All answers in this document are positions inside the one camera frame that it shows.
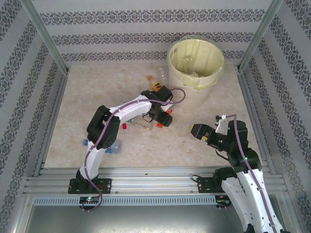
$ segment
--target marble floor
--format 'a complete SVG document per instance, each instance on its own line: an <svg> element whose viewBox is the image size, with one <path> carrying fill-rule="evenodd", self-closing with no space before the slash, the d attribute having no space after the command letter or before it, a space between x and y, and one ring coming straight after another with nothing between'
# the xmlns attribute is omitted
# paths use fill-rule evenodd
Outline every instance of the marble floor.
<svg viewBox="0 0 311 233"><path fill-rule="evenodd" d="M101 105L120 105L149 89L146 77L157 76L159 67L163 65L72 66L44 167L80 167L86 155L86 147L82 145L85 129L96 109ZM225 64L224 70L201 107L195 110L173 107L173 122L169 127L160 129L154 124L149 131L127 124L126 130L119 130L122 151L106 153L101 167L228 165L213 148L190 134L192 124L213 126L217 114L236 113L248 127L249 146L258 153L233 64Z"/></svg>

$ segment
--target patterned wallpaper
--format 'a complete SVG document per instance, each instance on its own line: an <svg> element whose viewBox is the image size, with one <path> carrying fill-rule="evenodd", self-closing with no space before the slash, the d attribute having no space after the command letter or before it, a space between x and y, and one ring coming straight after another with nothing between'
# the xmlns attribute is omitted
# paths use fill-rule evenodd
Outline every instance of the patterned wallpaper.
<svg viewBox="0 0 311 233"><path fill-rule="evenodd" d="M32 176L63 75L18 0L0 2L0 233Z"/></svg>
<svg viewBox="0 0 311 233"><path fill-rule="evenodd" d="M244 74L302 232L311 232L310 0L286 0Z"/></svg>
<svg viewBox="0 0 311 233"><path fill-rule="evenodd" d="M165 62L188 34L215 41L238 63L271 0L35 0L68 66Z"/></svg>

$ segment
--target trash bin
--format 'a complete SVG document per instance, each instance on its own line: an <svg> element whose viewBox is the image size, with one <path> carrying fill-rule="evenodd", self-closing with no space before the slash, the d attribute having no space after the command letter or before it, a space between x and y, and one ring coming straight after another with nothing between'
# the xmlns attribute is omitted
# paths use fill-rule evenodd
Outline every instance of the trash bin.
<svg viewBox="0 0 311 233"><path fill-rule="evenodd" d="M222 52L203 36L184 36L168 50L169 87L181 87L186 92L183 102L176 105L182 109L200 107L209 90L223 74ZM174 101L182 94L174 93Z"/></svg>

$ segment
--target floor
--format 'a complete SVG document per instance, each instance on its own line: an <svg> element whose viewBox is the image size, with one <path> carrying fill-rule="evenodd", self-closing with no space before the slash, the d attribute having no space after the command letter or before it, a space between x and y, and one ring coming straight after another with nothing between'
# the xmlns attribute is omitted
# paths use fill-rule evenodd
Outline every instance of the floor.
<svg viewBox="0 0 311 233"><path fill-rule="evenodd" d="M85 129L96 109L113 107L149 89L148 75L157 76L157 64L72 66L44 167L80 167L86 154ZM249 147L258 154L256 139L232 63L195 110L173 107L173 122L151 131L128 124L119 130L119 154L105 154L101 167L225 166L215 150L190 134L194 123L214 126L215 115L233 114L248 127Z"/></svg>

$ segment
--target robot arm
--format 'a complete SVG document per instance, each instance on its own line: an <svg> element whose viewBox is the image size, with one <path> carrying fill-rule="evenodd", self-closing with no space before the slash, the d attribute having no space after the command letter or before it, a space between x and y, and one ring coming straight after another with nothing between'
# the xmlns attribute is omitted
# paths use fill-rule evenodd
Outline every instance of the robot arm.
<svg viewBox="0 0 311 233"><path fill-rule="evenodd" d="M98 169L104 152L115 142L119 126L121 124L142 114L148 114L152 119L161 123L164 126L169 126L172 122L172 116L166 112L166 109L168 108L168 106L170 106L170 104L164 106L160 103L139 101L149 99L169 102L172 97L173 95L171 91L163 86L157 92L143 91L134 100L131 100L120 106L106 108L102 105L97 109L94 117L92 118L90 124L87 127L87 138L89 140L87 150L89 151L89 155L86 161L86 170L91 180L94 180L98 177ZM100 137L100 134L103 131L105 122L107 122L109 117L117 110L119 111L111 118L109 124L106 127L106 131L103 134L103 137L101 138L97 147L94 148L97 140ZM90 185L87 179L86 170L85 165L83 164L78 170L76 178L84 189L91 191L93 189L93 186Z"/></svg>
<svg viewBox="0 0 311 233"><path fill-rule="evenodd" d="M268 197L258 155L248 147L246 124L237 120L242 150L251 170L240 153L234 121L228 121L225 115L217 116L216 121L219 122L216 130L204 124L195 124L191 129L191 134L197 139L204 138L209 146L227 152L233 168L215 170L213 180L216 187L221 187L230 198L246 233L286 233Z"/></svg>

